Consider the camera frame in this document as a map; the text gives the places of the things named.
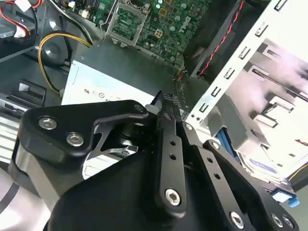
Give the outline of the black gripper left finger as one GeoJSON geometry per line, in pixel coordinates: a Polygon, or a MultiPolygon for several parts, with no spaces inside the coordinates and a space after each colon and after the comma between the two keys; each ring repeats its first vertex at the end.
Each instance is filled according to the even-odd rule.
{"type": "Polygon", "coordinates": [[[151,106],[157,114],[134,100],[30,109],[22,117],[13,160],[49,209],[71,188],[81,190],[78,201],[97,195],[115,205],[116,194],[131,197],[142,184],[138,169],[151,169],[150,202],[166,216],[181,218],[187,202],[182,142],[176,135],[180,111],[162,92],[151,106]],[[130,127],[127,137],[139,140],[141,149],[84,180],[81,170],[92,154],[95,132],[108,138],[119,125],[130,127]]]}

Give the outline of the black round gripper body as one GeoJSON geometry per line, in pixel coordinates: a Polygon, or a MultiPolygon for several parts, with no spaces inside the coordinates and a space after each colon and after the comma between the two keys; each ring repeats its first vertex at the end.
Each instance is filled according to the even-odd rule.
{"type": "Polygon", "coordinates": [[[112,165],[69,189],[57,202],[50,231],[221,231],[209,181],[198,164],[185,167],[187,210],[164,214],[154,201],[157,156],[147,150],[112,165]]]}

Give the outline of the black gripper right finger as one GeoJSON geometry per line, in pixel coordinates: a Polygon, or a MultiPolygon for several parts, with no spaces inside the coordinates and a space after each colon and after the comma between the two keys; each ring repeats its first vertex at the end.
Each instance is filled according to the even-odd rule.
{"type": "Polygon", "coordinates": [[[195,202],[206,210],[202,219],[210,231],[297,231],[287,211],[214,140],[201,143],[194,128],[181,119],[179,104],[163,95],[164,202],[170,214],[183,217],[188,187],[184,162],[191,161],[200,177],[195,202]]]}

